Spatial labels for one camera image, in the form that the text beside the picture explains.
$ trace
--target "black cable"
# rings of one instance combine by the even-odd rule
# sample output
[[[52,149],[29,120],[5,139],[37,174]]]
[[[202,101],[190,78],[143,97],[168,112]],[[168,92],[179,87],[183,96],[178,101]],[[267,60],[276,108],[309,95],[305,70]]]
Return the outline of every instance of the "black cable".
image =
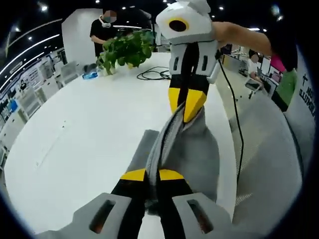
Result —
[[[239,175],[240,175],[240,171],[241,171],[241,163],[243,160],[243,153],[244,153],[244,138],[243,138],[243,134],[241,132],[241,127],[240,127],[240,123],[239,123],[239,118],[238,118],[238,112],[237,112],[237,106],[236,106],[236,99],[235,99],[235,94],[233,91],[233,88],[231,87],[231,84],[226,76],[226,73],[224,71],[223,65],[221,64],[220,60],[218,59],[219,65],[221,67],[221,70],[225,76],[225,79],[229,85],[229,88],[231,90],[231,94],[233,95],[233,101],[234,101],[234,108],[235,108],[235,114],[236,114],[236,119],[237,119],[237,125],[238,125],[238,129],[239,129],[239,134],[240,134],[240,139],[241,139],[241,154],[240,154],[240,161],[239,161],[239,170],[238,170],[238,175],[237,175],[237,184],[238,184],[238,180],[239,180]]]
[[[154,69],[156,68],[164,68],[164,69],[167,69],[167,70],[164,70],[164,71],[155,71]],[[147,76],[145,76],[145,74],[148,74],[148,73],[157,73],[159,74],[159,78],[149,78]],[[163,67],[163,66],[155,66],[155,67],[152,67],[150,69],[148,69],[147,71],[144,71],[140,74],[137,75],[137,78],[139,80],[144,80],[144,81],[158,81],[158,80],[170,80],[171,79],[171,76],[170,74],[167,74],[169,73],[169,68],[168,67]]]

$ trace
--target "dark ceiling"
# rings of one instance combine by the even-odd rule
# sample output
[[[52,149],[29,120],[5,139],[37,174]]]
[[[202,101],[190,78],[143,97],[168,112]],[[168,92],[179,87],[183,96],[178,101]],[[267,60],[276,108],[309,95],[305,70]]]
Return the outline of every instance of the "dark ceiling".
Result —
[[[167,0],[167,3],[173,3],[174,1]],[[280,2],[266,0],[208,0],[211,6],[210,15],[215,16],[214,21],[230,21],[245,27],[259,27],[260,29],[269,29],[274,24],[278,24],[276,17],[270,11],[273,4],[277,4],[280,7],[281,14],[285,16],[285,21],[289,19],[291,22],[294,19],[290,17],[294,15],[294,9],[288,9]],[[96,0],[11,0],[6,2],[6,4],[6,9],[10,10],[8,15],[5,15],[5,12],[2,13],[2,20],[0,21],[0,47],[2,55],[7,45],[8,34],[16,26],[19,27],[20,32],[11,31],[10,43],[40,25],[60,18],[64,20],[78,8],[112,9],[118,13],[118,20],[116,22],[118,25],[125,25],[127,21],[130,21],[130,25],[149,27],[148,22],[145,21],[143,14],[138,9],[156,16],[167,7],[163,0],[100,0],[99,3],[96,3]],[[41,12],[41,4],[48,6],[46,12]],[[3,59],[4,61],[0,64],[5,65],[17,54],[43,39],[59,33],[61,34],[61,23],[62,21],[58,21],[46,25],[17,40],[8,49],[7,57],[2,57],[2,61]],[[63,47],[62,36],[47,42],[46,45],[51,47],[44,49],[41,44],[28,51],[23,58],[30,59],[43,51],[49,53],[55,47]],[[4,74],[0,75],[0,82],[3,81]]]

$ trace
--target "white table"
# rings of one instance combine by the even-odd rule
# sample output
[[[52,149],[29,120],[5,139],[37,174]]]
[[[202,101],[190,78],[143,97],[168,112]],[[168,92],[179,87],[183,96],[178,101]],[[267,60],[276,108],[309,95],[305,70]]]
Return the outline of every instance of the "white table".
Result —
[[[156,53],[139,69],[121,67],[114,76],[94,80],[79,77],[28,121],[4,171],[13,206],[33,232],[66,226],[77,209],[103,192],[110,193],[130,164],[144,131],[161,130],[171,115],[169,81],[142,81],[136,75],[153,66],[168,66],[169,58],[169,53]],[[214,85],[205,106],[207,126],[220,153],[217,204],[232,218],[235,152]],[[149,238],[150,230],[158,231],[153,238],[163,238],[159,218],[147,217],[139,238]]]

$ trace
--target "green leaves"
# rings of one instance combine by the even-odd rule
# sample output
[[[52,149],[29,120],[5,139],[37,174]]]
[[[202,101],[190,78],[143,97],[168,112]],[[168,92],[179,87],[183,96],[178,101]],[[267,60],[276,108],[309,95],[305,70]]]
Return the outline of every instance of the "green leaves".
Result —
[[[104,67],[109,75],[116,61],[120,66],[125,64],[139,67],[152,56],[153,34],[150,31],[136,31],[128,36],[122,36],[106,41],[103,44],[104,53],[98,58],[99,67]]]

